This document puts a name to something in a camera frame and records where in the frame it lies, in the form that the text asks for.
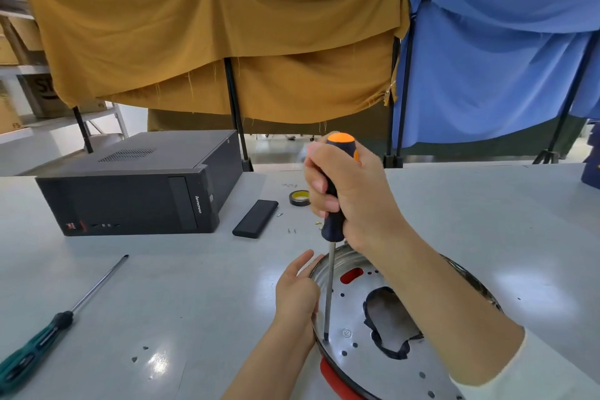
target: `vent grille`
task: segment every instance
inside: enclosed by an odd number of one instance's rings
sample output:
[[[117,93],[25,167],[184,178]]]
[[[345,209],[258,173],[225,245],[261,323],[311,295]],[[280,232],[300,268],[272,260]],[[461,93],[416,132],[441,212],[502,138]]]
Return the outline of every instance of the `vent grille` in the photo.
[[[122,162],[128,160],[137,160],[150,155],[156,148],[140,148],[140,149],[121,149],[98,160],[99,162]]]

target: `white sleeve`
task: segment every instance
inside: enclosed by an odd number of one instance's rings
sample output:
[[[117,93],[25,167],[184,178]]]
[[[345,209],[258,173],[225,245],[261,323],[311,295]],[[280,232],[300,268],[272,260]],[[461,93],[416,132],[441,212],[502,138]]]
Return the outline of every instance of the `white sleeve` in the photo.
[[[528,330],[496,378],[483,386],[452,381],[466,400],[600,399],[600,386]]]

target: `left hand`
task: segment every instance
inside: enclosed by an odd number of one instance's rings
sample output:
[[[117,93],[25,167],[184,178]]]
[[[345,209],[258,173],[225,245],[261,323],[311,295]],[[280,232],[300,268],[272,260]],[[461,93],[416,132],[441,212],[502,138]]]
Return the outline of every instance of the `left hand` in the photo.
[[[274,324],[298,332],[302,344],[305,344],[308,349],[314,344],[312,317],[313,313],[318,311],[320,296],[317,283],[308,276],[324,255],[319,255],[309,266],[299,271],[313,255],[312,250],[307,250],[293,260],[275,287]]]

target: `screwdriver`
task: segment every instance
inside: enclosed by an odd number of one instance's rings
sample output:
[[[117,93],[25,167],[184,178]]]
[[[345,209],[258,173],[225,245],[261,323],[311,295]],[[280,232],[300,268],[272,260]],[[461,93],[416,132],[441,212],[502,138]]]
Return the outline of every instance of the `screwdriver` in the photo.
[[[332,133],[327,137],[325,144],[332,144],[341,148],[349,154],[354,160],[358,161],[358,152],[356,151],[356,142],[353,136],[348,133]],[[337,190],[329,177],[327,177],[327,194],[337,198]],[[325,296],[325,327],[323,329],[323,341],[329,341],[329,321],[331,319],[331,293],[334,285],[334,264],[335,264],[335,244],[344,240],[342,232],[344,226],[344,213],[341,209],[338,212],[330,212],[323,223],[321,236],[329,242],[329,276],[327,278],[327,293]]]
[[[50,324],[39,331],[25,346],[19,348],[0,363],[0,396],[6,395],[21,386],[35,368],[40,364],[50,349],[54,346],[57,338],[66,331],[73,323],[73,313],[84,301],[110,277],[110,275],[127,259],[129,255],[123,256],[106,275],[104,275],[94,288],[89,290],[77,304],[66,312],[57,313]]]

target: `green screwdriver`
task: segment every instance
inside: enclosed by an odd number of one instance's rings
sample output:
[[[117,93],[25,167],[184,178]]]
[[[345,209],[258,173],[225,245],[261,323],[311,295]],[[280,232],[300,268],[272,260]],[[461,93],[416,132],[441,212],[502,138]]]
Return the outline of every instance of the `green screwdriver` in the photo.
[[[57,313],[50,324],[39,331],[25,346],[19,348],[0,363],[0,396],[19,388],[33,374],[35,368],[54,346],[57,338],[73,323],[73,313],[91,294],[101,287],[110,275],[123,264],[129,255],[123,256],[94,288],[89,290],[71,310]]]

